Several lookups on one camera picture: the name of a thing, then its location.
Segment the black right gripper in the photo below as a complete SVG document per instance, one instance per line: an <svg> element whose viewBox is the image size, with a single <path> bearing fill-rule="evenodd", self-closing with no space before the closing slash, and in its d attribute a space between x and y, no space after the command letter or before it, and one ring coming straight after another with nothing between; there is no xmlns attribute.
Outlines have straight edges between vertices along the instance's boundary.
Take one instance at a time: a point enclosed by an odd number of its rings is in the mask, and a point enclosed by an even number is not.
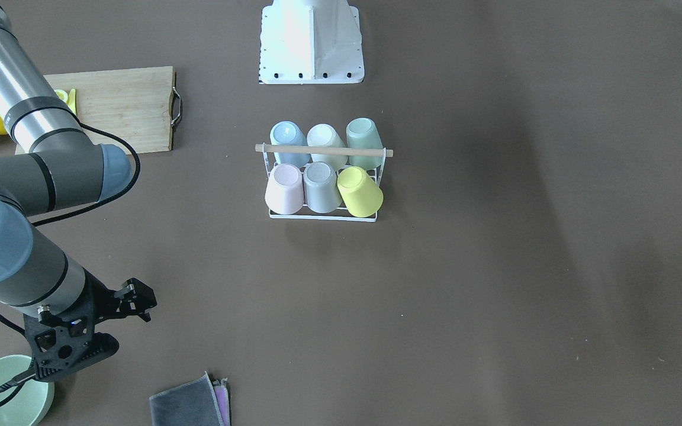
<svg viewBox="0 0 682 426"><path fill-rule="evenodd" d="M128 317L138 317L146 323L152 320L150 311L157 307L157 297L154 289L138 278L130 278L119 291L112 291L86 269L83 273L83 291L69 307L70 322L83 320L94 326Z"/></svg>

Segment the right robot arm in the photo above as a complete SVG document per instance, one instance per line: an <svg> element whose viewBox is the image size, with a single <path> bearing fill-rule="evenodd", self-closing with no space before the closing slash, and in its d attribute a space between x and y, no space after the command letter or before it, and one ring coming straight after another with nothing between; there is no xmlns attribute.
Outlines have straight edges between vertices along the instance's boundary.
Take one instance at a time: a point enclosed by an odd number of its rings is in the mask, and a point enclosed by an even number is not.
<svg viewBox="0 0 682 426"><path fill-rule="evenodd" d="M91 211L127 193L140 175L137 154L95 144L11 31L0 6L0 117L24 154L0 157L0 302L51 326L87 305L98 320L150 321L154 293L140 282L109 291L43 235L30 217L65 208ZM137 299L138 291L148 296Z"/></svg>

